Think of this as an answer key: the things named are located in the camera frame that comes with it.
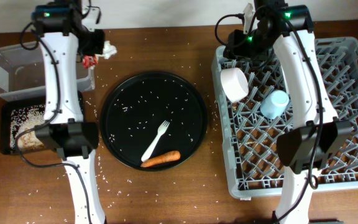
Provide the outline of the pink bowl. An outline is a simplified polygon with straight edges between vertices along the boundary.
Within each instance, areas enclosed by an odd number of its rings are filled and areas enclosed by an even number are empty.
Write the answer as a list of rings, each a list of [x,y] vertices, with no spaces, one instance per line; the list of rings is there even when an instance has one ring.
[[[241,101],[249,93],[248,81],[240,68],[223,69],[221,85],[231,103]]]

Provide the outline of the red snack wrapper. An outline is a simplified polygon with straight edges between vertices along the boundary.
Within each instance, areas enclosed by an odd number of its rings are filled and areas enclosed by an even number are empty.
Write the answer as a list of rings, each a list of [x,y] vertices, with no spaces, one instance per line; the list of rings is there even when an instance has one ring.
[[[97,66],[98,64],[98,56],[94,55],[94,56],[84,56],[83,57],[83,61],[82,64],[84,66],[85,69],[94,69],[95,66]]]

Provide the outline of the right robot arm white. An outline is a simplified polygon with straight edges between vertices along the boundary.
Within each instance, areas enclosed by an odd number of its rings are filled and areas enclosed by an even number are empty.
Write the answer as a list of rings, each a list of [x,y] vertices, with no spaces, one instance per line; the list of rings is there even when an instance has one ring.
[[[224,57],[254,59],[273,49],[293,108],[293,129],[277,139],[284,181],[272,223],[309,223],[318,177],[352,132],[329,100],[315,52],[314,25],[305,5],[255,1],[241,14],[244,28],[230,33]]]

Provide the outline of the orange carrot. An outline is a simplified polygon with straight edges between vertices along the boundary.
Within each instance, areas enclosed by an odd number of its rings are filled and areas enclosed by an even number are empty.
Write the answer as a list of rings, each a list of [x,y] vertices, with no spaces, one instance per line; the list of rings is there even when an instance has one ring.
[[[181,154],[179,151],[170,151],[170,152],[167,152],[165,154],[162,154],[160,156],[157,156],[157,157],[154,157],[154,158],[151,158],[151,159],[148,159],[146,160],[145,162],[143,162],[141,164],[141,167],[152,167],[152,166],[156,166],[156,165],[159,165],[159,164],[164,164],[164,163],[167,163],[167,162],[173,162],[173,161],[177,161],[181,158]]]

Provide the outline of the light blue cup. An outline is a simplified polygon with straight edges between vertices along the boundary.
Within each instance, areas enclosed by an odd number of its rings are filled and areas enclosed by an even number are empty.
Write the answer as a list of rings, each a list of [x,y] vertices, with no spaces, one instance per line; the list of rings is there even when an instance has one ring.
[[[290,99],[285,91],[271,92],[261,103],[260,112],[268,119],[275,119],[284,113]]]

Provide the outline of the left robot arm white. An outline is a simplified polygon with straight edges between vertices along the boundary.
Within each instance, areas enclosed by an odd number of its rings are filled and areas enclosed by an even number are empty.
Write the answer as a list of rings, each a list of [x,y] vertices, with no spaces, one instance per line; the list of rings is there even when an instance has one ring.
[[[77,54],[103,49],[104,38],[82,25],[86,15],[81,1],[52,1],[32,13],[46,89],[45,122],[35,135],[56,151],[58,166],[67,172],[75,223],[106,223],[94,169],[99,131],[96,123],[84,120],[77,89]]]

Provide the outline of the white napkin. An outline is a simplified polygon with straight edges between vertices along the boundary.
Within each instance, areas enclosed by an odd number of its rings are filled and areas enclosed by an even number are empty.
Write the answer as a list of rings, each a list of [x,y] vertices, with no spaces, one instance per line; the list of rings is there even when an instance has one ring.
[[[110,57],[116,54],[117,54],[117,48],[114,45],[111,45],[109,40],[105,40],[103,52],[102,54],[97,54],[97,56],[102,57],[104,59],[109,59]]]

